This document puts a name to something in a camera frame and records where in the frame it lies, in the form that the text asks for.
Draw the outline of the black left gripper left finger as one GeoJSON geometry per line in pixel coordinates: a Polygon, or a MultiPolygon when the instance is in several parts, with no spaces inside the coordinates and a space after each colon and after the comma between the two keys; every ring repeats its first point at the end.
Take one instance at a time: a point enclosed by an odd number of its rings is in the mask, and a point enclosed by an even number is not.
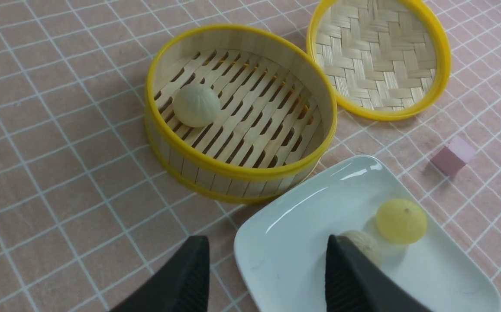
{"type": "Polygon", "coordinates": [[[207,236],[189,236],[145,284],[112,312],[206,312],[210,293],[207,236]]]}

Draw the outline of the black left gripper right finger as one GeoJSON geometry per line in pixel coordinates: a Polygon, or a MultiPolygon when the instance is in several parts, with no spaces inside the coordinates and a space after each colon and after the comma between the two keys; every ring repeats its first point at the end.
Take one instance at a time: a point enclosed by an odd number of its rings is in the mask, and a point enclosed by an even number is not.
{"type": "Polygon", "coordinates": [[[429,312],[398,286],[347,237],[330,235],[326,247],[328,312],[429,312]]]}

